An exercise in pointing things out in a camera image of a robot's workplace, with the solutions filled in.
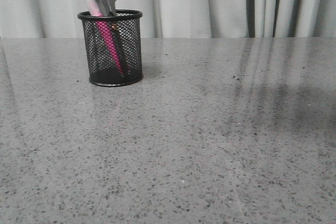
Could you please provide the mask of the black mesh pen holder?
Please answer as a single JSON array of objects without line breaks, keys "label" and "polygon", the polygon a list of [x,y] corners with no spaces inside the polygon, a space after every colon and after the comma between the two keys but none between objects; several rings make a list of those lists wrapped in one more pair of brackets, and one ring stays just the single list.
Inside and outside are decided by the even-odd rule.
[{"label": "black mesh pen holder", "polygon": [[78,14],[92,84],[121,87],[142,80],[141,17],[141,11],[129,9],[118,9],[112,17]]}]

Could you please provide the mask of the grey curtain backdrop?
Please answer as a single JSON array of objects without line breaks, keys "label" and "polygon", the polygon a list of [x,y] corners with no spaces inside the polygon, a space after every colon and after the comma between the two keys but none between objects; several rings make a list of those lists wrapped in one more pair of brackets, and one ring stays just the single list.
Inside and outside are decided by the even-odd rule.
[{"label": "grey curtain backdrop", "polygon": [[[334,37],[335,0],[118,0],[145,38]],[[1,0],[1,37],[82,36],[84,0]]]}]

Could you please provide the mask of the pink pen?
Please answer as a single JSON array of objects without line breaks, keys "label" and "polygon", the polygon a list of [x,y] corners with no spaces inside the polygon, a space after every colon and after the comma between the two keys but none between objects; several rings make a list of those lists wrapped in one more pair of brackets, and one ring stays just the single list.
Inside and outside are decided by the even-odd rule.
[{"label": "pink pen", "polygon": [[[93,17],[102,17],[103,14],[100,11],[97,3],[95,0],[84,0],[88,11],[90,13],[91,16]],[[121,75],[123,75],[123,70],[122,70],[122,66],[120,63],[120,58],[117,52],[117,48],[114,44],[114,40],[113,40],[113,35],[111,33],[111,29],[109,27],[109,25],[106,22],[103,21],[97,21],[96,25],[98,26],[98,29],[100,31],[100,34],[104,40],[104,43],[108,49],[108,52],[110,54],[110,56],[112,57],[112,60],[115,64],[115,66],[117,67],[119,73]]]}]

